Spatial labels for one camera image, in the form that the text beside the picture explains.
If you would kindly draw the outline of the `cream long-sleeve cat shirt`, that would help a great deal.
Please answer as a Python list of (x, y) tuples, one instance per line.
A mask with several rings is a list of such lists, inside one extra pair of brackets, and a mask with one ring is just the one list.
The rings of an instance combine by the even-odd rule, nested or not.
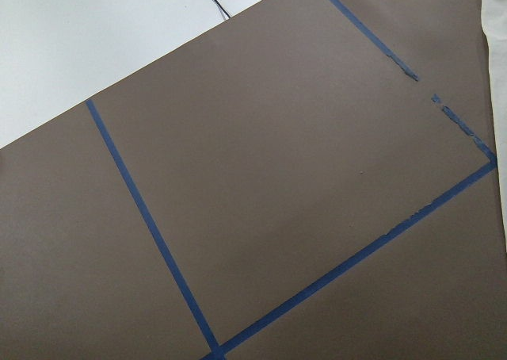
[(502, 222), (506, 222), (506, 0), (482, 0), (482, 31), (488, 45)]

